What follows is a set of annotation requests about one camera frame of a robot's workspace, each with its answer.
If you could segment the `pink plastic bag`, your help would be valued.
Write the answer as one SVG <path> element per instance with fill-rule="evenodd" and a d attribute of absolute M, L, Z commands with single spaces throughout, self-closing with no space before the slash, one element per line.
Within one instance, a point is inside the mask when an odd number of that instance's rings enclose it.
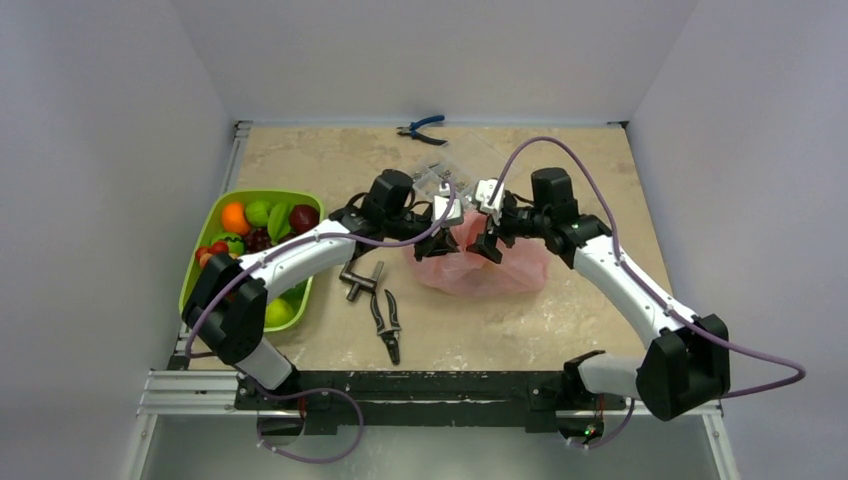
<path fill-rule="evenodd" d="M 507 248 L 499 241 L 502 261 L 493 263 L 467 250 L 476 236 L 483 232 L 486 217 L 469 212 L 464 223 L 451 229 L 460 251 L 444 256 L 414 258 L 414 248 L 403 249 L 404 258 L 414 278 L 421 284 L 454 296 L 503 296 L 542 290 L 549 278 L 548 266 L 552 256 L 543 245 L 528 239 L 518 239 Z"/>

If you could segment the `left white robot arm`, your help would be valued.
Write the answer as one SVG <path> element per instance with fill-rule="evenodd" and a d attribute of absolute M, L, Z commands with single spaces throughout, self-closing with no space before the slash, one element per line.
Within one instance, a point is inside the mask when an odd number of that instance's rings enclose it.
<path fill-rule="evenodd" d="M 181 313 L 190 333 L 185 353 L 200 339 L 222 363 L 259 384 L 272 408 L 297 399 L 296 367 L 264 335 L 266 307 L 285 291 L 376 248 L 426 244 L 461 218 L 459 191 L 451 180 L 422 214 L 407 204 L 412 178 L 383 171 L 363 193 L 307 232 L 268 250 L 233 259 L 208 260 Z"/>

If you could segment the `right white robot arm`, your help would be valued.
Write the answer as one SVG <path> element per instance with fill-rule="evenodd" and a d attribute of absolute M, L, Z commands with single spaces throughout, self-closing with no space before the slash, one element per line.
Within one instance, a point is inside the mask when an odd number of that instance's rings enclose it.
<path fill-rule="evenodd" d="M 471 203 L 487 220 L 470 251 L 498 263 L 501 245 L 511 247 L 520 238 L 543 240 L 550 253 L 605 295 L 646 348 L 641 360 L 596 350 L 566 362 L 564 399 L 584 407 L 601 394 L 630 397 L 668 421 L 728 393 L 725 323 L 714 314 L 696 314 L 653 280 L 643 279 L 612 229 L 597 216 L 580 213 L 564 169 L 537 170 L 531 185 L 533 198 L 521 207 L 497 180 L 478 181 Z"/>

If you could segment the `fake dark red plum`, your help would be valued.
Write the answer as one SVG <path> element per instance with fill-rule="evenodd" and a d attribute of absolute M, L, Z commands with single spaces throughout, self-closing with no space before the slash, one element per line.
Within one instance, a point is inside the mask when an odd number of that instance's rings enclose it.
<path fill-rule="evenodd" d="M 295 205 L 288 215 L 289 227 L 295 234 L 303 234 L 315 228 L 319 223 L 319 211 L 311 205 Z"/>

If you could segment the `fake green apple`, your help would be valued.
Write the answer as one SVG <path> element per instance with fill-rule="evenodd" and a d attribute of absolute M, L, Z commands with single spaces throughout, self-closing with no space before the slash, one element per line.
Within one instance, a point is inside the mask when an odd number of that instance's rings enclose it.
<path fill-rule="evenodd" d="M 281 329 L 296 316 L 296 310 L 283 298 L 276 298 L 266 307 L 264 328 Z"/>

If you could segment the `fake orange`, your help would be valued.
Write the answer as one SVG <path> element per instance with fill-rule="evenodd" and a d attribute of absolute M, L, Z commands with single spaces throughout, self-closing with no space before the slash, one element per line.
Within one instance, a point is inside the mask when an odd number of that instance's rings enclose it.
<path fill-rule="evenodd" d="M 226 204 L 220 214 L 221 226 L 226 232 L 245 236 L 250 233 L 252 226 L 245 214 L 245 205 L 241 202 Z"/>

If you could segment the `clear compartment screw box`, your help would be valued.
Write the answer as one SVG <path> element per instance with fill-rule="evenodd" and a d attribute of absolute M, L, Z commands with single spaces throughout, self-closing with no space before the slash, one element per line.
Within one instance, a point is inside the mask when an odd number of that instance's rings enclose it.
<path fill-rule="evenodd" d="M 468 208 L 479 180 L 497 179 L 508 155 L 476 133 L 465 133 L 445 145 L 435 147 L 406 173 L 413 180 L 418 200 L 432 200 L 439 185 L 450 179 L 458 199 Z"/>

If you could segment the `dark metal clamp tool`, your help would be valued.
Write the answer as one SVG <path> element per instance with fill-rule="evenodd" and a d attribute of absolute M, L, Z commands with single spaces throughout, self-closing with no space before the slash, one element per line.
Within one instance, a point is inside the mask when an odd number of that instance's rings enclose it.
<path fill-rule="evenodd" d="M 362 294 L 374 295 L 384 266 L 384 261 L 378 261 L 372 273 L 369 276 L 363 276 L 353 271 L 354 261 L 345 263 L 338 276 L 340 281 L 349 286 L 345 299 L 355 303 Z"/>

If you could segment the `blue handled pliers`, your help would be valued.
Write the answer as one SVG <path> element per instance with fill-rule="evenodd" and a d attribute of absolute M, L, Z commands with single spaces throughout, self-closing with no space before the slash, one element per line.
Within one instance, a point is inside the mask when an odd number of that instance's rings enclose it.
<path fill-rule="evenodd" d="M 413 140 L 420 141 L 431 146 L 442 146 L 448 143 L 446 139 L 439 139 L 428 136 L 422 132 L 422 129 L 430 124 L 442 124 L 445 120 L 444 115 L 433 115 L 414 122 L 406 126 L 396 128 L 396 134 L 399 136 L 409 137 Z"/>

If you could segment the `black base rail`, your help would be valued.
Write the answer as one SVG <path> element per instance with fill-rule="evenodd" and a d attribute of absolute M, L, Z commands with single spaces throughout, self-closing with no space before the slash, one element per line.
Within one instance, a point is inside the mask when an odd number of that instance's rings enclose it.
<path fill-rule="evenodd" d="M 604 412 L 622 413 L 623 397 L 580 393 L 561 371 L 303 371 L 271 395 L 237 381 L 234 407 L 291 413 L 309 435 L 338 427 L 521 428 L 527 433 L 601 432 Z"/>

